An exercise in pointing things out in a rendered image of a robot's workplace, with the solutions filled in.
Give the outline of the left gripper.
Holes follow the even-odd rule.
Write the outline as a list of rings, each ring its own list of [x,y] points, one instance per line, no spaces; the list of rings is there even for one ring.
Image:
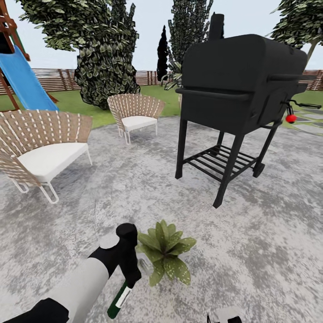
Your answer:
[[[133,258],[131,261],[121,261],[119,265],[130,287],[141,280],[142,277],[138,269],[137,258]]]

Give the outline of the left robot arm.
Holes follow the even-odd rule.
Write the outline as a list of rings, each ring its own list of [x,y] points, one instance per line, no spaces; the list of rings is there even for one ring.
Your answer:
[[[38,299],[30,311],[4,323],[85,323],[118,265],[130,287],[142,278],[139,265],[151,277],[152,262],[146,254],[135,253],[139,242],[134,225],[121,224],[116,233],[104,238],[76,270]]]

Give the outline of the insectifuge atomizer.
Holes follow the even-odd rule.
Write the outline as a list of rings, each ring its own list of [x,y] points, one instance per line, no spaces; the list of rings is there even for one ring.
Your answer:
[[[132,288],[128,285],[127,281],[125,281],[118,294],[116,295],[114,301],[111,303],[110,307],[107,310],[107,314],[111,319],[114,319],[119,313],[121,307],[125,303],[131,291]]]

